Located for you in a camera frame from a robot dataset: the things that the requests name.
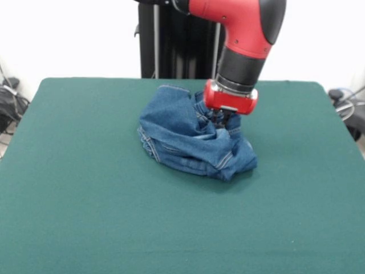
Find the cable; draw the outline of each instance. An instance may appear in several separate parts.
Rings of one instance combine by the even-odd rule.
[[[353,102],[350,102],[350,101],[346,101],[346,102],[348,102],[349,104],[351,104],[351,106],[350,107],[348,107],[347,106],[347,108],[351,108],[351,111],[350,111],[350,113],[349,114],[347,114],[346,116],[344,116],[344,117],[341,117],[342,118],[342,121],[346,121],[348,118],[350,118],[351,116],[353,116],[353,114],[355,113],[355,105],[353,104]]]
[[[356,105],[354,105],[350,101],[347,101],[347,102],[349,102],[350,106],[342,106],[342,107],[336,108],[336,112],[341,112],[341,111],[344,111],[344,110],[348,110],[351,107],[365,106],[365,102],[359,102]]]
[[[3,70],[2,70],[2,67],[1,67],[1,64],[0,64],[0,72],[1,72],[1,75],[2,77],[4,78],[4,80],[9,84],[9,87],[13,88],[13,85],[11,84],[11,82],[9,81],[9,79],[5,76]]]
[[[355,98],[357,98],[356,95],[355,95],[355,93],[352,90],[350,90],[349,88],[346,88],[346,87],[338,87],[337,89],[338,90],[342,90],[342,91],[347,91],[347,92],[351,93],[351,95],[353,95]]]
[[[362,88],[360,88],[358,91],[354,92],[353,94],[349,95],[348,97],[344,98],[343,100],[341,100],[341,102],[345,102],[349,99],[351,99],[352,97],[358,95],[360,92],[365,90],[365,86],[363,86]]]

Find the blue denim jeans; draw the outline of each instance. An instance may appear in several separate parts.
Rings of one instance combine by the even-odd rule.
[[[183,88],[160,86],[140,117],[143,148],[168,167],[221,180],[256,168],[256,154],[241,132],[241,117],[232,115],[221,129],[212,117],[202,92],[190,95]]]

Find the jeans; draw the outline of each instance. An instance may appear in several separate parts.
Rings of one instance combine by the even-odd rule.
[[[143,110],[138,129],[143,148],[168,167],[221,180],[252,170],[257,157],[241,132],[241,117],[233,114],[226,128],[216,129],[213,111],[203,93],[160,86]]]

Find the jeans seam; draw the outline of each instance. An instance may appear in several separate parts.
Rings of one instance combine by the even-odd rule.
[[[229,130],[228,133],[229,134],[235,134],[235,133],[238,133],[240,131],[241,131],[241,128],[237,127],[237,128],[232,129],[232,130]]]
[[[232,154],[232,152],[228,152],[223,159],[218,163],[218,165],[215,166],[216,169],[220,170],[221,165],[224,163],[225,159],[229,157]]]
[[[228,164],[229,160],[232,159],[232,157],[233,157],[233,154],[230,154],[229,157],[224,161],[224,163],[220,167],[220,170],[222,170],[223,168],[226,167],[226,165]]]
[[[162,146],[164,149],[166,149],[167,151],[169,151],[169,152],[181,152],[180,150],[176,150],[176,149],[174,149],[174,148],[167,147],[167,146],[165,146],[164,144],[161,144],[161,146]]]
[[[144,138],[144,140],[148,143],[148,145],[150,146],[150,148],[151,148],[151,150],[152,150],[152,153],[153,153],[153,155],[155,156],[155,158],[156,158],[156,161],[157,162],[161,162],[161,160],[160,160],[160,157],[159,157],[159,155],[158,155],[158,153],[157,153],[157,151],[156,151],[156,149],[155,149],[155,145],[153,144],[153,141],[151,140],[151,138],[150,137],[148,137],[148,136],[146,136],[146,134],[144,134],[144,130],[143,130],[143,128],[142,127],[140,127],[139,129],[139,132],[142,134],[142,136],[143,136],[143,138]]]

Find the equipment on floor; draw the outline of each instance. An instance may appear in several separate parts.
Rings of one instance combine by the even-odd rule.
[[[254,110],[258,99],[254,87],[278,38],[286,0],[136,1],[141,3],[138,29],[142,75],[152,67],[152,61],[153,74],[151,70],[149,73],[155,78],[200,78],[205,74],[204,78],[212,79],[205,85],[204,100],[207,107],[214,109],[215,115],[222,112],[227,121],[233,112],[248,115]],[[141,6],[147,4],[154,4],[153,14]],[[174,8],[185,15],[222,24],[225,34],[222,35],[220,25],[211,25],[193,16],[181,18]],[[220,40],[224,35],[223,46]],[[153,51],[146,49],[145,44],[151,48],[152,42]],[[221,58],[217,65],[218,53]],[[212,73],[206,76],[209,67]],[[165,75],[168,68],[173,73]]]
[[[363,92],[365,87],[350,95],[344,96],[344,89],[338,88],[328,92],[336,112],[344,121],[348,131],[355,141],[365,135],[365,101],[357,99],[356,95]]]
[[[19,79],[7,78],[1,65],[0,73],[3,77],[0,84],[0,134],[9,134],[6,131],[8,126],[12,122],[18,125],[28,108],[29,101],[16,91],[20,83]]]

